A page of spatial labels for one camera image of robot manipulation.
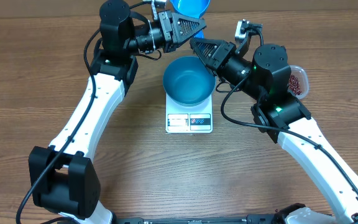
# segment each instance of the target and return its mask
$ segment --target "black cable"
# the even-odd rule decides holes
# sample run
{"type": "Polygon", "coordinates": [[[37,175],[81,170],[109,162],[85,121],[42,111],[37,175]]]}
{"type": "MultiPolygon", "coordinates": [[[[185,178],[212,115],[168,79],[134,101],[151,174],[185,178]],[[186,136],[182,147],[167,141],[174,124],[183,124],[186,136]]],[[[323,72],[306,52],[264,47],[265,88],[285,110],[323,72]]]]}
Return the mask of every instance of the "black cable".
{"type": "Polygon", "coordinates": [[[217,91],[218,93],[229,93],[230,91],[219,90],[219,86],[221,86],[222,84],[225,84],[225,83],[231,85],[230,83],[228,83],[228,82],[226,82],[226,81],[221,81],[221,82],[219,82],[219,83],[216,85],[215,91],[217,91]]]}
{"type": "Polygon", "coordinates": [[[259,96],[256,100],[256,113],[259,113],[259,105],[260,105],[260,100],[262,99],[262,93],[259,93],[259,96]]]}
{"type": "Polygon", "coordinates": [[[46,222],[43,222],[41,224],[52,224],[52,223],[55,223],[55,222],[60,222],[60,221],[68,221],[70,223],[75,223],[77,224],[78,222],[73,219],[72,217],[58,217],[58,218],[54,218],[53,220],[49,220],[49,221],[46,221],[46,222]]]}
{"type": "Polygon", "coordinates": [[[92,95],[91,95],[91,99],[88,103],[88,106],[85,109],[84,114],[82,115],[80,121],[78,122],[78,124],[75,126],[73,132],[71,133],[71,135],[69,135],[67,137],[67,141],[66,143],[63,145],[63,147],[57,152],[56,156],[50,161],[50,163],[48,164],[48,166],[42,171],[42,173],[40,174],[40,176],[38,177],[38,179],[33,183],[33,185],[31,186],[30,190],[27,192],[27,194],[25,195],[25,197],[23,198],[22,203],[19,205],[19,208],[17,209],[17,213],[16,213],[16,223],[20,224],[20,217],[21,214],[23,212],[24,206],[27,203],[27,201],[29,200],[30,196],[32,195],[32,192],[34,191],[34,189],[39,185],[40,181],[46,176],[46,174],[55,166],[55,163],[58,161],[59,157],[63,154],[63,152],[65,151],[65,149],[67,148],[67,146],[69,145],[69,143],[72,142],[74,135],[77,133],[77,131],[79,130],[79,128],[81,127],[81,124],[84,122],[86,115],[88,115],[93,101],[96,98],[96,81],[94,79],[94,76],[92,74],[90,65],[88,63],[88,59],[87,59],[87,51],[88,51],[88,47],[90,45],[90,43],[92,42],[92,40],[96,37],[96,35],[99,33],[99,29],[91,36],[91,38],[88,40],[88,42],[85,45],[85,49],[84,49],[84,61],[85,61],[85,65],[86,68],[89,71],[89,74],[91,76],[91,80],[92,80],[92,95]]]}
{"type": "Polygon", "coordinates": [[[319,149],[324,155],[326,155],[328,157],[328,159],[336,166],[336,168],[338,169],[338,171],[343,175],[343,177],[346,179],[347,183],[349,183],[349,185],[352,187],[352,189],[354,190],[354,192],[356,193],[356,195],[358,196],[358,188],[356,187],[356,185],[354,185],[353,181],[349,178],[349,176],[346,174],[346,172],[342,169],[342,167],[338,164],[338,162],[335,160],[335,158],[333,158],[332,155],[330,155],[329,152],[327,152],[327,150],[325,150],[322,145],[315,143],[314,141],[312,141],[311,139],[304,137],[298,133],[295,133],[293,131],[289,131],[286,129],[282,129],[282,128],[276,128],[276,127],[271,127],[271,126],[264,126],[264,125],[258,125],[258,124],[252,124],[252,123],[246,123],[246,122],[242,122],[242,121],[238,121],[235,119],[230,118],[228,115],[226,115],[226,113],[224,112],[224,105],[226,104],[226,101],[229,99],[229,97],[234,93],[234,90],[236,90],[237,88],[239,88],[246,80],[248,77],[245,77],[235,88],[233,88],[227,95],[226,97],[223,99],[222,105],[221,105],[221,114],[222,116],[234,123],[234,124],[239,124],[242,126],[247,126],[247,127],[252,127],[252,128],[264,128],[264,129],[270,129],[270,130],[274,130],[274,131],[280,131],[283,133],[287,133],[287,134],[291,134],[293,136],[296,136],[310,144],[312,144],[314,146],[315,149],[319,149]]]}
{"type": "Polygon", "coordinates": [[[259,38],[260,38],[260,45],[262,46],[264,44],[264,36],[262,35],[261,31],[258,29],[254,29],[255,32],[258,34],[259,38]]]}
{"type": "Polygon", "coordinates": [[[158,51],[159,54],[160,54],[160,55],[158,56],[158,58],[153,58],[153,57],[150,57],[150,56],[144,55],[144,54],[135,54],[135,56],[140,56],[140,57],[144,57],[144,58],[151,59],[151,60],[160,60],[160,58],[162,57],[162,53],[161,53],[160,50],[156,50],[156,51],[158,51]]]}
{"type": "Polygon", "coordinates": [[[147,2],[139,2],[139,3],[136,3],[136,4],[134,4],[133,6],[129,6],[129,9],[133,9],[133,8],[135,8],[135,7],[137,7],[137,6],[141,6],[141,5],[144,5],[144,4],[147,4],[147,2]]]}
{"type": "Polygon", "coordinates": [[[96,56],[98,55],[101,44],[102,44],[102,38],[100,37],[99,40],[96,41],[96,44],[94,45],[93,58],[96,58],[96,56]]]}

